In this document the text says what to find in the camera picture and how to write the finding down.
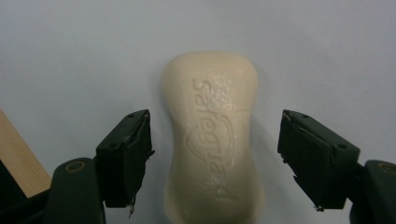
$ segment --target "soap bar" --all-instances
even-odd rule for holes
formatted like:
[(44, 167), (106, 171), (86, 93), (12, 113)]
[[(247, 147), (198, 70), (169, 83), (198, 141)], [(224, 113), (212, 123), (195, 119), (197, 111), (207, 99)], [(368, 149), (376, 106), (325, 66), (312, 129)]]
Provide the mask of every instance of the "soap bar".
[(249, 143), (257, 74), (246, 58), (225, 51), (182, 54), (163, 71), (174, 149), (164, 190), (173, 224), (254, 223), (262, 183)]

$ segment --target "white soap bar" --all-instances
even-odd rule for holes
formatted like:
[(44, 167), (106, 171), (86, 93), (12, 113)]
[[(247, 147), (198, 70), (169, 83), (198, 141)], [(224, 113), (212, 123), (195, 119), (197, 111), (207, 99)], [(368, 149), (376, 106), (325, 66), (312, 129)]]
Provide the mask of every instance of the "white soap bar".
[(235, 53), (186, 53), (164, 69), (175, 144), (164, 207), (173, 224), (254, 223), (260, 214), (249, 144), (256, 91), (253, 65)]

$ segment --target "white background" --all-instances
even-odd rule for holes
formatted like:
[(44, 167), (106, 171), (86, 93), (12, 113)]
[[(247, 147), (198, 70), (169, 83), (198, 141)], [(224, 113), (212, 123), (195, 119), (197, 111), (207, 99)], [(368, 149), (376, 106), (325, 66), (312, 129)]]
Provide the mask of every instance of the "white background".
[(391, 0), (1, 1), (0, 107), (52, 174), (92, 158), (126, 115), (151, 112), (152, 144), (135, 213), (107, 223), (168, 223), (163, 186), (173, 135), (161, 73), (178, 54), (239, 52), (259, 92), (251, 145), (266, 193), (259, 223), (348, 223), (318, 213), (276, 152), (282, 109), (319, 120), (361, 149), (360, 163), (396, 162), (396, 2)]

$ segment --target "wooden stick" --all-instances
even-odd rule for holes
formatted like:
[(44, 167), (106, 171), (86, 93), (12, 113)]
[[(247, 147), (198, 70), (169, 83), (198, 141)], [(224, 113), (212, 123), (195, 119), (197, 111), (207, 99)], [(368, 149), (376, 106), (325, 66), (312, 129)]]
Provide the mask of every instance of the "wooden stick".
[(50, 188), (50, 176), (1, 109), (0, 160), (27, 198)]

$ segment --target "wooden board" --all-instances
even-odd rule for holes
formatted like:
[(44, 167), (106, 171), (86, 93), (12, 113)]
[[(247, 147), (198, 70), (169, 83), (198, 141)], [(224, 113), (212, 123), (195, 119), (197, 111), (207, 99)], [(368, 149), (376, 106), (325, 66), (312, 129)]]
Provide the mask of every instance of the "wooden board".
[(0, 160), (27, 198), (50, 188), (50, 176), (1, 109)]

